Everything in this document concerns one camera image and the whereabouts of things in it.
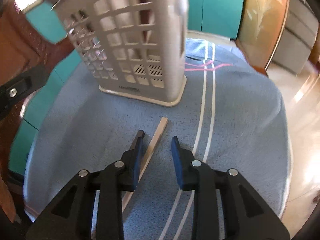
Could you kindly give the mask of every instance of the silver bolt head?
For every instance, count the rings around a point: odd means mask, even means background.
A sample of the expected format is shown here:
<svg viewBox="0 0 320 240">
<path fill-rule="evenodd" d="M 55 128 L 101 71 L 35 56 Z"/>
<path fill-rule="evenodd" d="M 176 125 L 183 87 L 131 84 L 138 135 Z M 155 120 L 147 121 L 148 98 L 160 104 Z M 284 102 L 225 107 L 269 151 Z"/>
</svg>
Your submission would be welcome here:
<svg viewBox="0 0 320 240">
<path fill-rule="evenodd" d="M 11 90 L 9 91 L 9 96 L 10 96 L 11 98 L 15 97 L 16 94 L 17 94 L 17 90 L 16 90 L 15 88 L 13 88 L 13 89 L 11 89 Z"/>
<path fill-rule="evenodd" d="M 80 177 L 85 177 L 85 176 L 88 175 L 88 171 L 87 171 L 87 170 L 81 170 L 81 171 L 79 171 L 78 175 L 79 175 Z"/>
<path fill-rule="evenodd" d="M 192 164 L 192 166 L 200 167 L 200 166 L 201 166 L 201 161 L 199 161 L 199 160 L 193 160 L 191 164 Z"/>
<path fill-rule="evenodd" d="M 123 161 L 117 161 L 117 162 L 115 162 L 115 166 L 116 166 L 117 168 L 121 168 L 121 167 L 124 166 L 124 162 L 123 162 Z"/>
<path fill-rule="evenodd" d="M 237 176 L 238 175 L 238 171 L 236 169 L 230 169 L 228 172 L 229 172 L 229 174 L 231 176 Z"/>
</svg>

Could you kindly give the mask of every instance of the tile floor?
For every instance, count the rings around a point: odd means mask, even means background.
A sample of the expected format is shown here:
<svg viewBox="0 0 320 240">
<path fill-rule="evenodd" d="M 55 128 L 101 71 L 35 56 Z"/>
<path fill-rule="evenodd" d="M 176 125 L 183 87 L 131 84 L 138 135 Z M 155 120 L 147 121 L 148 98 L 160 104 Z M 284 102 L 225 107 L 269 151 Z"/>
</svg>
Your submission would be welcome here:
<svg viewBox="0 0 320 240">
<path fill-rule="evenodd" d="M 236 46 L 227 38 L 188 32 L 188 38 Z M 271 64 L 269 78 L 281 91 L 291 141 L 292 174 L 282 221 L 293 237 L 312 213 L 320 194 L 320 76 L 310 63 L 299 75 Z"/>
</svg>

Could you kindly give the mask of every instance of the laundry basket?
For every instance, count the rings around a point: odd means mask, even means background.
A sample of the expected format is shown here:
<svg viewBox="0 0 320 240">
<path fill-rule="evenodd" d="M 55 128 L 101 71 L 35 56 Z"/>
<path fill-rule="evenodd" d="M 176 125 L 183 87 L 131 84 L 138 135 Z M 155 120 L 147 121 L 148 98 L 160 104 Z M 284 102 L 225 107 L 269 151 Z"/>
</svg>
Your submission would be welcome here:
<svg viewBox="0 0 320 240">
<path fill-rule="evenodd" d="M 188 0 L 60 0 L 52 9 L 101 91 L 179 103 Z"/>
</svg>

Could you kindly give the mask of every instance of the brown wood panel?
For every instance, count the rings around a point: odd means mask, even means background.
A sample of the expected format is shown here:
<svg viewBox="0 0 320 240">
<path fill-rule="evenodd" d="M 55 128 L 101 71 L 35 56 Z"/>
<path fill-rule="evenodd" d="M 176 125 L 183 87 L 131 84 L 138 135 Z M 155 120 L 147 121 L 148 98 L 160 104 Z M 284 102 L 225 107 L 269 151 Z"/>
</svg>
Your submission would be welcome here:
<svg viewBox="0 0 320 240">
<path fill-rule="evenodd" d="M 236 45 L 237 45 L 238 49 L 240 49 L 242 51 L 242 54 L 243 54 L 244 58 L 246 59 L 246 61 L 249 62 L 248 56 L 246 55 L 245 50 L 239 40 L 236 40 Z M 259 72 L 262 75 L 269 77 L 267 74 L 267 71 L 263 67 L 259 67 L 259 66 L 255 66 L 255 65 L 251 65 L 251 66 L 255 71 Z"/>
<path fill-rule="evenodd" d="M 16 216 L 16 209 L 14 207 L 13 199 L 8 191 L 7 185 L 1 178 L 0 175 L 0 206 L 2 207 L 4 213 L 7 215 L 11 222 L 14 221 Z"/>
<path fill-rule="evenodd" d="M 0 52 L 1 65 L 0 68 L 0 84 L 7 83 L 9 80 L 17 76 L 28 64 L 28 59 L 12 46 L 0 30 Z"/>
<path fill-rule="evenodd" d="M 265 69 L 280 39 L 289 0 L 245 0 L 238 44 L 250 65 Z"/>
</svg>

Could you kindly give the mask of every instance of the blue tablecloth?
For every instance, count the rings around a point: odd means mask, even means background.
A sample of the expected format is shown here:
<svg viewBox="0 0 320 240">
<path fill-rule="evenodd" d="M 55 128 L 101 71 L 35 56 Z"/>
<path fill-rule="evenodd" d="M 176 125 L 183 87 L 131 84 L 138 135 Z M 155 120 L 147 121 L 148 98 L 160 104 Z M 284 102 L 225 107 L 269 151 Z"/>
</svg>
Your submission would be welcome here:
<svg viewBox="0 0 320 240">
<path fill-rule="evenodd" d="M 181 194 L 169 223 L 179 190 L 171 156 L 173 136 L 182 147 L 196 148 L 196 158 L 205 157 L 212 168 L 238 169 L 281 215 L 290 169 L 281 93 L 237 48 L 187 39 L 188 64 L 203 64 L 206 53 L 214 66 L 229 66 L 186 71 L 181 102 L 172 108 L 104 94 L 81 63 L 61 89 L 29 154 L 24 185 L 29 215 L 37 217 L 80 169 L 99 171 L 118 160 L 138 129 L 145 131 L 148 145 L 161 116 L 169 123 L 124 211 L 125 239 L 173 239 L 177 233 L 191 192 Z M 192 213 L 193 206 L 179 239 L 190 239 Z"/>
</svg>

